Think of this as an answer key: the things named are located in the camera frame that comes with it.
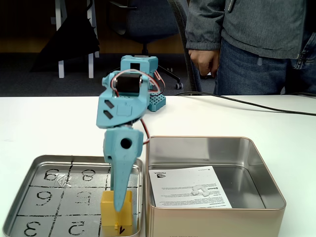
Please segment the handwritten number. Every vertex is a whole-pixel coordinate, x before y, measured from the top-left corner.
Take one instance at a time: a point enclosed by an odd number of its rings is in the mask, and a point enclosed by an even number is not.
[[[119,234],[122,234],[125,231],[125,229],[122,229],[122,226],[119,229]]]
[[[35,228],[30,227],[30,224],[38,224],[38,225],[40,226],[40,222],[32,221],[32,222],[29,222],[29,223],[26,224],[27,229],[25,229],[24,234],[25,234],[26,236],[28,236],[28,237],[36,236],[36,235],[37,235],[36,232],[35,232],[34,234],[32,234],[32,235],[27,233],[28,230],[36,231]]]
[[[93,176],[95,175],[95,171],[93,169],[86,169],[82,172],[83,174],[83,177],[82,177],[82,180],[84,181],[91,181],[93,179]]]
[[[59,172],[58,169],[49,169],[48,171],[45,172],[45,175],[44,175],[45,180],[54,181],[56,179],[56,176],[57,176],[56,174],[48,174],[49,171],[53,171],[53,170]]]
[[[87,203],[89,206],[91,195],[92,195],[92,193],[90,193],[90,192],[85,192],[85,191],[79,192],[79,193],[77,193],[77,197],[80,199],[85,199],[85,201],[76,201],[75,203],[80,203],[80,204]]]
[[[47,196],[47,197],[41,197],[40,194],[48,194],[48,196]],[[44,206],[44,205],[46,205],[46,204],[51,200],[52,196],[53,196],[53,195],[51,194],[51,192],[48,192],[48,191],[39,192],[39,193],[37,194],[37,197],[38,197],[39,199],[47,200],[47,201],[44,202],[43,204],[36,204],[36,206]]]
[[[77,221],[77,222],[72,222],[72,224],[77,224],[73,225],[69,228],[68,233],[71,234],[72,236],[80,236],[83,234],[84,230],[81,230],[80,233],[72,233],[72,228],[77,227],[77,226],[84,226],[84,221]]]

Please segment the chair wheel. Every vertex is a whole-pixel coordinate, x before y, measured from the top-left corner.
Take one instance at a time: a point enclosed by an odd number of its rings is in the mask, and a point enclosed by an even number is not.
[[[177,83],[176,84],[176,89],[177,90],[180,90],[180,89],[182,89],[183,88],[183,84],[182,83]]]

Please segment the dark carpet floor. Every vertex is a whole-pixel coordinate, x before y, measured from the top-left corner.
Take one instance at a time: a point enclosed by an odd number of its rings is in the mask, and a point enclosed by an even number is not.
[[[38,54],[0,54],[0,96],[99,96],[104,87],[101,80],[107,72],[119,67],[122,54],[100,54],[94,59],[94,78],[88,78],[87,57],[65,61],[65,77],[58,77],[58,66],[45,68],[42,72],[30,72]],[[189,83],[184,56],[182,54],[155,55],[159,64],[172,68],[183,84]],[[166,83],[164,95],[174,95],[176,80],[164,73],[160,74]],[[202,89],[213,92],[214,80],[203,79]]]

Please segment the person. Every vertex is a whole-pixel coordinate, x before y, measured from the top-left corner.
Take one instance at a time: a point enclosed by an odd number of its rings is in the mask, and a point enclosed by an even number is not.
[[[186,37],[214,94],[316,93],[316,0],[191,0]]]

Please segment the white stand leg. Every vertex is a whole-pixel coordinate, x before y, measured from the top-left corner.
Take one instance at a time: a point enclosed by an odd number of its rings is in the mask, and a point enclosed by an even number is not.
[[[93,78],[93,53],[89,54],[89,78]]]
[[[66,10],[66,4],[65,4],[65,0],[61,0],[60,2],[60,7],[61,7],[61,16],[62,16],[62,23],[64,23],[64,21],[66,20],[67,18],[67,10]]]
[[[55,0],[55,14],[56,14],[56,29],[58,30],[61,27],[61,9],[60,9],[60,0]],[[64,61],[58,62],[58,71],[59,78],[64,78]]]
[[[98,38],[98,31],[97,31],[97,20],[96,20],[96,17],[95,17],[95,6],[94,6],[94,1],[93,1],[93,4],[92,4],[92,27],[94,27],[94,32]],[[98,58],[99,57],[99,52],[95,52],[95,57]]]
[[[87,12],[87,17],[90,20],[92,25],[92,7]],[[94,53],[89,54],[88,63],[89,63],[89,78],[93,78],[93,55]]]

